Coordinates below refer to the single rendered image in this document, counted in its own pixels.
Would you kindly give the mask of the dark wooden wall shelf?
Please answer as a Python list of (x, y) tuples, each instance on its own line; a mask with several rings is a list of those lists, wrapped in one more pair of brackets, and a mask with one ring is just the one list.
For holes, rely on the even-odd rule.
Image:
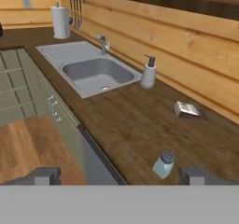
[(239, 0), (129, 0), (239, 21)]

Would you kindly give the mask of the rail with hanging utensils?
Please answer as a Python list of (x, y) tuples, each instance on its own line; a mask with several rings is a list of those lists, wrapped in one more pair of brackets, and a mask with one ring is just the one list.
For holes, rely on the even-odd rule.
[(74, 25), (74, 28), (78, 30), (82, 24), (82, 4), (85, 2), (85, 0), (69, 0), (69, 2), (69, 24)]

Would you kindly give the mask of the wooden island top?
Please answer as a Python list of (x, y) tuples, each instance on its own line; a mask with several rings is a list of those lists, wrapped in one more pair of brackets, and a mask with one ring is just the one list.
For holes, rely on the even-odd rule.
[(65, 186), (86, 185), (86, 177), (47, 116), (0, 126), (0, 182), (28, 175), (37, 167), (60, 167)]

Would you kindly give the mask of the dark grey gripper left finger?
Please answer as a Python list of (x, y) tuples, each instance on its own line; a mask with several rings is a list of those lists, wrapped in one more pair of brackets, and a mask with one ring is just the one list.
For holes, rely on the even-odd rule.
[(60, 167), (37, 167), (26, 176), (20, 176), (3, 182), (3, 185), (60, 185)]

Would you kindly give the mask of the grey metal sink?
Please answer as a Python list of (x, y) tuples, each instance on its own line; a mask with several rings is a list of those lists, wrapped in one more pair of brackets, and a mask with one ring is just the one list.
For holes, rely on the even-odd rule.
[(37, 46), (36, 49), (86, 99), (135, 83), (142, 74), (89, 42)]

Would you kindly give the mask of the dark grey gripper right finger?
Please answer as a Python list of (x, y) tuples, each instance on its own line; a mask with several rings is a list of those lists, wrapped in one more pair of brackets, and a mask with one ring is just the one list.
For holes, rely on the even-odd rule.
[(200, 167), (182, 167), (179, 173), (182, 185), (239, 185), (239, 180), (219, 178)]

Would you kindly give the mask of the grey dishwasher front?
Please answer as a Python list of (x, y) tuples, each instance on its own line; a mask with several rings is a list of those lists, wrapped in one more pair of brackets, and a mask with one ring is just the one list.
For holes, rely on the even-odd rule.
[(104, 152), (97, 146), (86, 128), (79, 124), (84, 146), (84, 161), (88, 185), (125, 185), (126, 182), (110, 162)]

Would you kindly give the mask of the white soap dispenser black pump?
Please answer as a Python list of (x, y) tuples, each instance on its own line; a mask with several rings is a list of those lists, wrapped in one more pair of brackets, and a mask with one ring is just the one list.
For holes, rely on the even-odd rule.
[(148, 55), (148, 63), (144, 67), (144, 71), (140, 80), (140, 84), (144, 89), (151, 89), (155, 83), (156, 77), (156, 58)]

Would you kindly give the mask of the grey metal tap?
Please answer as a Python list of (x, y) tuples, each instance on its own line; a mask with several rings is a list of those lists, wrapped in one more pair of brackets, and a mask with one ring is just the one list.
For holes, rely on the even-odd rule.
[(97, 35), (96, 39), (101, 43), (101, 53), (106, 55), (106, 52), (110, 49), (110, 44), (106, 41), (106, 37), (104, 35)]

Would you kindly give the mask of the glass shaker with grey lid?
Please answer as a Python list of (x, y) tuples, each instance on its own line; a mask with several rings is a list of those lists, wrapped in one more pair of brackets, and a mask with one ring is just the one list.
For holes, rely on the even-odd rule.
[(152, 171), (161, 179), (165, 179), (174, 167), (175, 156), (171, 150), (164, 150), (154, 162)]

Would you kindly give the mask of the white paper towel roll holder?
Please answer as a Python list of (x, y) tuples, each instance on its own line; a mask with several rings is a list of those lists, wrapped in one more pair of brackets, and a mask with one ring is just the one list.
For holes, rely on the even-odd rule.
[(58, 2), (50, 8), (53, 25), (53, 36), (57, 39), (66, 39), (70, 36), (70, 18), (68, 9), (61, 7)]

